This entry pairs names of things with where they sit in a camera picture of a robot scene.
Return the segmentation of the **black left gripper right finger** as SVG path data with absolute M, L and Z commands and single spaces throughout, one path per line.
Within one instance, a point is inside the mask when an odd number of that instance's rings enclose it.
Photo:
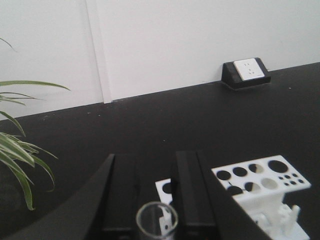
M 172 166 L 180 240 L 268 240 L 225 190 L 201 151 L 178 151 Z

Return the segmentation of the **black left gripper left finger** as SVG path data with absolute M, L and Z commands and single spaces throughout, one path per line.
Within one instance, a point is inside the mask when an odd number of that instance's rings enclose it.
M 134 240 L 139 195 L 137 156 L 115 154 L 86 240 Z

